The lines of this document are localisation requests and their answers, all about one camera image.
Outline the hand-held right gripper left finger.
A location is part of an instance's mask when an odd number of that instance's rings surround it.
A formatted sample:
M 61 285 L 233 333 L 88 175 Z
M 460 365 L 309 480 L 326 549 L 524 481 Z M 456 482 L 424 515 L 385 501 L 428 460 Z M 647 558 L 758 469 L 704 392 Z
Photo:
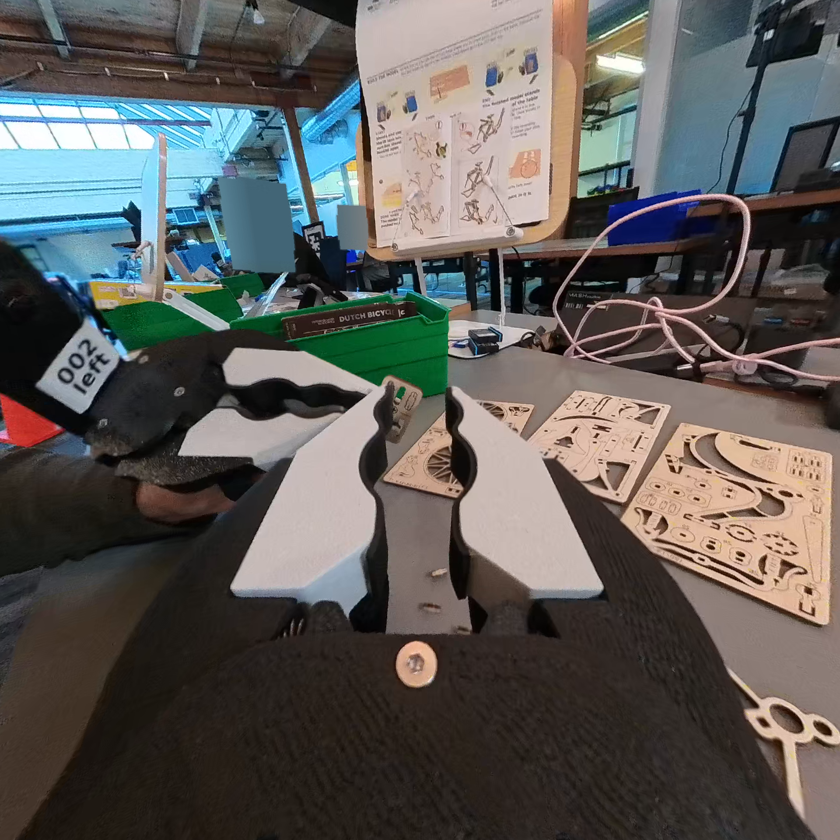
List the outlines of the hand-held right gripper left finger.
M 392 387 L 376 387 L 304 444 L 230 585 L 244 598 L 337 603 L 357 631 L 381 634 L 389 604 L 382 499 Z

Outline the brown cardboard box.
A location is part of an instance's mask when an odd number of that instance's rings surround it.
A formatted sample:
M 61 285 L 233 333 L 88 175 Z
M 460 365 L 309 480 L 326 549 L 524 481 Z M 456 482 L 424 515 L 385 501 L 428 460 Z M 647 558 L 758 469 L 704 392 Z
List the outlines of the brown cardboard box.
M 367 303 L 338 309 L 318 308 L 284 318 L 281 323 L 281 335 L 284 340 L 299 340 L 416 315 L 417 305 L 410 301 Z

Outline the green plastic bin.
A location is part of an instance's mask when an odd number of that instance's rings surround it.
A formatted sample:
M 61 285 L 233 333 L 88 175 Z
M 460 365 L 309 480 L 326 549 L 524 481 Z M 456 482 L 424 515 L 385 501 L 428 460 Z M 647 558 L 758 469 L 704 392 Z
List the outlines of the green plastic bin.
M 265 316 L 242 317 L 231 329 L 251 329 L 283 339 L 284 318 L 318 308 L 338 309 L 367 303 L 413 302 L 417 315 L 401 320 L 369 324 L 355 329 L 286 340 L 300 350 L 335 364 L 375 385 L 394 375 L 419 387 L 425 396 L 443 394 L 448 387 L 449 310 L 443 304 L 408 292 L 404 297 L 380 295 L 365 301 L 343 301 L 313 308 Z
M 243 316 L 242 300 L 255 299 L 264 289 L 263 280 L 257 274 L 227 277 L 217 283 L 164 284 L 164 291 L 183 297 L 207 312 L 210 319 L 223 322 L 225 326 Z M 213 330 L 206 320 L 192 318 L 165 301 L 135 303 L 100 313 L 127 351 Z

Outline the small slotted wooden part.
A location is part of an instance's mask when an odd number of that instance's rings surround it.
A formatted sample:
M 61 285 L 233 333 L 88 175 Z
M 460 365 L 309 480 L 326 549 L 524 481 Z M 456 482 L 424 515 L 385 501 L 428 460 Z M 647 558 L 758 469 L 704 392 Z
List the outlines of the small slotted wooden part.
M 392 424 L 385 439 L 388 443 L 398 444 L 409 428 L 424 394 L 416 385 L 392 374 L 384 377 L 381 385 L 390 389 L 392 394 Z

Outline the triangular wooden frame part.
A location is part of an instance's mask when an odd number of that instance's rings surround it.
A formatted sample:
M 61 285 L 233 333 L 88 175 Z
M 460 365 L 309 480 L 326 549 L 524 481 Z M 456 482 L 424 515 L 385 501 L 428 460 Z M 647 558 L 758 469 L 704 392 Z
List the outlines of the triangular wooden frame part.
M 742 698 L 749 702 L 742 714 L 751 729 L 762 740 L 779 745 L 786 793 L 804 820 L 805 798 L 797 750 L 814 742 L 828 749 L 837 748 L 838 727 L 824 716 L 803 711 L 786 699 L 761 697 L 730 667 L 727 672 Z

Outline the black equipment box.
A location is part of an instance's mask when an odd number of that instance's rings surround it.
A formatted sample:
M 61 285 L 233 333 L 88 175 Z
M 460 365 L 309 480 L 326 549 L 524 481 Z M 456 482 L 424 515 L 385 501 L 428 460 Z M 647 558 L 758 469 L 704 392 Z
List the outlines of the black equipment box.
M 757 302 L 749 298 L 725 297 L 711 302 L 707 297 L 660 295 L 664 308 L 692 322 L 669 322 L 677 351 L 667 341 L 655 315 L 643 310 L 652 293 L 569 292 L 559 309 L 560 320 L 581 346 L 575 355 L 585 361 L 592 356 L 618 366 L 639 370 L 671 371 L 695 358 L 711 359 L 706 337 L 719 346 L 737 352 L 743 346 Z

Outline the person's left hand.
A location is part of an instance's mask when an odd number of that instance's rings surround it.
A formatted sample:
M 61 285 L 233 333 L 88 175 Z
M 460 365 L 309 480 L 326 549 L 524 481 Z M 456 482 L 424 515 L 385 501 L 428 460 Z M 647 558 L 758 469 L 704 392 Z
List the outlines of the person's left hand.
M 141 482 L 134 493 L 135 506 L 146 519 L 178 526 L 226 513 L 235 507 L 219 486 L 179 491 Z

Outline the white stand base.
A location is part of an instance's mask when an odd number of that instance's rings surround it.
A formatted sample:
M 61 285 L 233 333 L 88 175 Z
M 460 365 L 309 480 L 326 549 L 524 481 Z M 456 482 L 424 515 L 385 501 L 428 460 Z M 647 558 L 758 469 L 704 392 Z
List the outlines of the white stand base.
M 467 349 L 467 332 L 469 329 L 493 327 L 499 329 L 498 323 L 472 322 L 467 320 L 450 321 L 448 325 L 448 355 L 454 358 L 474 358 Z M 503 330 L 501 350 L 514 345 L 521 345 L 524 340 L 532 337 L 533 330 L 522 329 L 506 325 Z

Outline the yellow cardboard box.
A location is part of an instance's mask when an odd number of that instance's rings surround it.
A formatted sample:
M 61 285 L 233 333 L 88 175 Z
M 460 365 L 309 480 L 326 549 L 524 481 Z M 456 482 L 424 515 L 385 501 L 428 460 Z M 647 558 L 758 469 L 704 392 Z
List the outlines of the yellow cardboard box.
M 141 282 L 113 278 L 91 279 L 88 288 L 93 305 L 101 312 L 135 303 L 158 301 L 152 287 Z

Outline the person's left forearm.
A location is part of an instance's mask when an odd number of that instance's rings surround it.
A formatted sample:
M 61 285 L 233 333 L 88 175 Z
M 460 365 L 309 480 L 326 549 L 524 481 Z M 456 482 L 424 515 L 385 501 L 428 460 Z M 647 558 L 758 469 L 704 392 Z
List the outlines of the person's left forearm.
M 1 457 L 1 575 L 6 577 L 102 550 L 169 539 L 214 518 L 166 526 L 135 506 L 138 484 L 85 456 L 7 448 Z

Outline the slotted wooden parts sheet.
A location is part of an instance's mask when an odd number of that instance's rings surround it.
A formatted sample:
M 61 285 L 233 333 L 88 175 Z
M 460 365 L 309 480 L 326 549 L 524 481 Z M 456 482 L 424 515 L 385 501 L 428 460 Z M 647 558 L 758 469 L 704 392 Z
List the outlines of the slotted wooden parts sheet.
M 622 505 L 641 476 L 670 405 L 577 390 L 530 437 L 592 494 Z

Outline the orange traffic cone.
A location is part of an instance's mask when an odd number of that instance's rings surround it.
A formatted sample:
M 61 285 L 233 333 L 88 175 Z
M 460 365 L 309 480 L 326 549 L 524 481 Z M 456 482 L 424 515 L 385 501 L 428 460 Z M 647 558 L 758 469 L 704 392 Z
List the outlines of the orange traffic cone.
M 1 442 L 29 448 L 44 443 L 64 433 L 64 429 L 1 395 L 3 429 Z

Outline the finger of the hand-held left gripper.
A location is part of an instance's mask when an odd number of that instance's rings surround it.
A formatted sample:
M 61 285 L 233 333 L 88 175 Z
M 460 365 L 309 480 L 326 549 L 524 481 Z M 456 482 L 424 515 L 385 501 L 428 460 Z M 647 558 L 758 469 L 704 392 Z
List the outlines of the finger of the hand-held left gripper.
M 303 351 L 236 348 L 222 364 L 242 403 L 357 403 L 376 385 Z
M 368 441 L 368 402 L 321 416 L 283 413 L 266 420 L 246 418 L 234 408 L 217 408 L 186 433 L 182 457 L 245 459 L 268 470 L 282 459 L 301 469 L 346 469 Z

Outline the blue plastic bin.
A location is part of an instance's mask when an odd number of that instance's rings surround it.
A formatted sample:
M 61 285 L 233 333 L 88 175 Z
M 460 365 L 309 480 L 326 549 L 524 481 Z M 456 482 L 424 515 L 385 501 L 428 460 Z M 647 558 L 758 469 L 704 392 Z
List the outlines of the blue plastic bin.
M 698 196 L 699 194 L 700 190 L 695 189 L 687 192 L 662 193 L 640 200 L 615 203 L 610 205 L 607 211 L 607 224 L 611 225 L 619 218 L 643 207 L 649 207 L 677 197 Z M 635 217 L 612 230 L 606 238 L 607 244 L 610 247 L 646 243 L 656 244 L 713 233 L 715 220 L 712 217 L 688 217 L 689 210 L 696 206 L 697 203 L 684 203 Z

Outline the arc-pattern wooden parts sheet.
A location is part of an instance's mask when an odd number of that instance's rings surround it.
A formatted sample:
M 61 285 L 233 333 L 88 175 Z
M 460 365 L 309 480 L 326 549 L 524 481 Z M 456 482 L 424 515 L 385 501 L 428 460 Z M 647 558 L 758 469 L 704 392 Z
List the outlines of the arc-pattern wooden parts sheet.
M 829 453 L 682 423 L 622 521 L 660 559 L 824 627 L 832 515 Z

